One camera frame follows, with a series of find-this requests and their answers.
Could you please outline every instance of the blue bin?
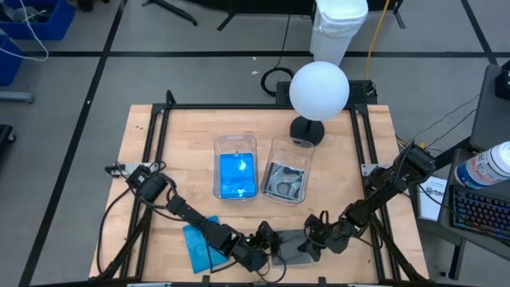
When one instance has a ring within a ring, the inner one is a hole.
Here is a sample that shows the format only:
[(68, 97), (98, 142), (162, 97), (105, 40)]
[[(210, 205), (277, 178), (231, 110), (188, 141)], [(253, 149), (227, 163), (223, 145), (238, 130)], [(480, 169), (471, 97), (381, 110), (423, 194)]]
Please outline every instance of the blue bin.
[[(14, 9), (21, 8), (19, 0), (5, 0), (5, 5)], [(53, 8), (49, 20), (45, 23), (30, 23), (34, 33), (40, 40), (62, 40), (74, 18), (74, 8), (65, 0), (24, 0), (26, 7)], [(23, 22), (0, 22), (0, 29), (13, 39), (33, 39), (33, 36)]]
[[(16, 55), (25, 55), (6, 35), (0, 35), (0, 47)], [(22, 59), (20, 57), (11, 56), (0, 51), (0, 86), (7, 86), (13, 82), (21, 64)]]

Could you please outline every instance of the white plastic container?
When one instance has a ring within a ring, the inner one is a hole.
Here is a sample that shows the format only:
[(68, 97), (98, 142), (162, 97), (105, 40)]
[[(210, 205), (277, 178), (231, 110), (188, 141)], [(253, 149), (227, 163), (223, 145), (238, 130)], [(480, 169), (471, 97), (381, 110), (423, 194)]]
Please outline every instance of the white plastic container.
[(310, 53), (314, 61), (340, 65), (368, 14), (367, 0), (316, 0)]
[(480, 189), (510, 179), (510, 141), (480, 153), (455, 168), (463, 186)]

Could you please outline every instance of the wooden work surface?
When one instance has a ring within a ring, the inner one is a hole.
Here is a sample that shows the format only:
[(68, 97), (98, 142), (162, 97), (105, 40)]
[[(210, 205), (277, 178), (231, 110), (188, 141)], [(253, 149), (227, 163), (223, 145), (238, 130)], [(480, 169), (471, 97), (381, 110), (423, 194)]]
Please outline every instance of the wooden work surface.
[[(150, 105), (133, 105), (127, 119), (120, 149), (120, 162), (140, 162), (150, 118)], [(393, 124), (387, 106), (369, 106), (371, 126), (380, 163), (392, 163), (398, 155)], [(275, 136), (287, 135), (293, 110), (171, 110), (163, 161), (163, 171), (178, 185), (179, 194), (205, 216), (218, 215), (221, 223), (231, 225), (250, 234), (257, 230), (262, 220), (267, 220), (275, 230), (302, 229), (310, 215), (329, 210), (336, 218), (357, 199), (363, 198), (358, 159), (355, 152), (349, 111), (324, 122), (326, 135), (316, 148), (308, 180), (306, 200), (298, 206), (285, 206), (258, 195), (252, 202), (223, 202), (213, 196), (214, 149), (218, 136), (250, 134), (257, 138), (259, 180), (262, 179), (266, 161)], [(364, 137), (363, 120), (359, 116), (367, 162), (368, 148)], [(156, 124), (152, 145), (154, 157), (158, 139), (159, 122)], [(122, 179), (113, 179), (108, 204), (126, 189)], [(160, 196), (156, 203), (164, 204)], [(124, 243), (133, 203), (132, 195), (121, 199), (111, 210), (104, 225), (101, 262), (103, 268), (113, 259)], [(410, 200), (397, 195), (388, 204), (394, 241), (416, 270), (428, 277), (422, 245)], [(208, 272), (193, 274), (186, 243), (182, 236), (182, 222), (172, 222), (155, 214), (147, 248), (144, 281), (201, 281)], [(363, 238), (370, 241), (369, 230)], [(391, 277), (386, 248), (383, 248), (386, 277)], [(134, 274), (138, 246), (131, 256), (129, 274)], [(322, 258), (314, 265), (289, 266), (282, 282), (315, 283), (326, 277), (328, 283), (374, 283), (377, 273), (372, 248), (352, 239), (341, 254), (324, 250)], [(281, 275), (281, 269), (272, 268), (268, 280)], [(91, 276), (97, 275), (92, 264)], [(256, 273), (249, 273), (242, 266), (234, 267), (211, 276), (212, 282), (259, 281)]]

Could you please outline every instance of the gray floor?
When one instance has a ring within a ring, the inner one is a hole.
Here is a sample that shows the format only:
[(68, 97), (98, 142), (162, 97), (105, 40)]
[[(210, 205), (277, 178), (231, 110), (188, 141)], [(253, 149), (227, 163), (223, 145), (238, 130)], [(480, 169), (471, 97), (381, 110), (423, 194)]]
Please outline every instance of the gray floor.
[[(113, 42), (113, 51), (279, 50), (286, 16), (238, 15), (223, 30), (216, 27), (226, 14), (179, 0), (169, 1), (193, 14), (190, 23), (157, 6), (129, 1)], [(96, 2), (94, 12), (77, 12), (66, 39), (45, 42), (52, 51), (101, 51), (120, 1)], [(510, 52), (506, 0), (470, 0), (493, 51)], [(367, 51), (380, 13), (370, 13), (350, 51)], [(483, 52), (460, 0), (405, 0), (399, 29), (388, 14), (375, 47), (384, 52)], [(310, 20), (292, 17), (287, 50), (307, 50)], [(18, 41), (25, 50), (38, 50), (31, 41)], [(10, 87), (0, 90), (33, 92), (33, 105), (0, 103), (0, 123), (16, 128), (18, 141), (4, 159), (0, 176), (0, 277), (2, 286), (15, 286), (45, 212), (49, 196), (76, 125), (92, 76), (95, 57), (51, 57), (46, 63), (24, 61)], [(310, 57), (284, 57), (282, 66), (298, 70)], [(500, 64), (508, 59), (497, 59)], [(270, 103), (260, 88), (261, 74), (275, 57), (110, 57), (96, 91), (61, 202), (32, 284), (84, 280), (95, 249), (110, 178), (103, 172), (119, 152), (131, 104), (162, 101), (171, 89), (179, 103)], [(372, 60), (371, 79), (379, 102), (388, 104), (395, 129), (403, 139), (479, 93), (488, 60), (481, 58), (383, 58)], [(362, 79), (365, 59), (346, 57), (341, 68), (352, 80)], [(270, 79), (270, 85), (285, 77)], [(469, 111), (463, 107), (438, 126), (417, 137), (431, 142)], [(434, 146), (448, 148), (464, 139), (473, 118)], [(468, 244), (461, 279), (439, 276), (448, 269), (453, 246), (421, 233), (430, 276), (441, 282), (466, 285), (505, 285), (510, 263)]]

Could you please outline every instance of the keyboard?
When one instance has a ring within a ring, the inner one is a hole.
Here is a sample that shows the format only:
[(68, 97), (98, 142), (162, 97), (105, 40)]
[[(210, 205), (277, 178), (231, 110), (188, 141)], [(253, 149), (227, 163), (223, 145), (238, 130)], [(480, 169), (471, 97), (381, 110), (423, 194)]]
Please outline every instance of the keyboard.
[(455, 212), (455, 216), (450, 216), (452, 227), (487, 235), (471, 227), (474, 224), (498, 238), (510, 241), (510, 202), (453, 188), (449, 203)]

